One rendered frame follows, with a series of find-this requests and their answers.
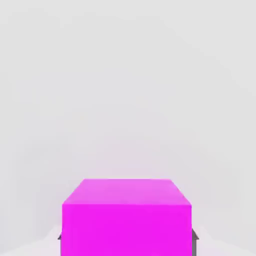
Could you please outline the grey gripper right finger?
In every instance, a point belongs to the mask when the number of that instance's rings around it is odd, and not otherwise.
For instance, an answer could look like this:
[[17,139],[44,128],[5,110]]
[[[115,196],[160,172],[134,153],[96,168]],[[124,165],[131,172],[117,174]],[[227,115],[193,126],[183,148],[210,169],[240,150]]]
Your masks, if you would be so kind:
[[218,225],[215,228],[195,225],[193,229],[199,238],[197,256],[253,256],[249,249],[229,239],[229,233]]

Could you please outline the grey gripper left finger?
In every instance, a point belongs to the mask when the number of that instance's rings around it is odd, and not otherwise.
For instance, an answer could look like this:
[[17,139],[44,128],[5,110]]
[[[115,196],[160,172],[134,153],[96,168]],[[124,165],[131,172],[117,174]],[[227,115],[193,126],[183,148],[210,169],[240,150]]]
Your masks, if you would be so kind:
[[54,226],[45,238],[5,252],[3,256],[61,256],[61,244],[58,240],[61,230],[60,225]]

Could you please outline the small magenta cube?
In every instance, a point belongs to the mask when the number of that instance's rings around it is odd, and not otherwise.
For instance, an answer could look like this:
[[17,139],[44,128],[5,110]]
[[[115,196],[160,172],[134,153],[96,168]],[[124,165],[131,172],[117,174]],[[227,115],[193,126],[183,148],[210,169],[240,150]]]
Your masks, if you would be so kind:
[[192,205],[169,179],[84,179],[62,204],[61,256],[192,256]]

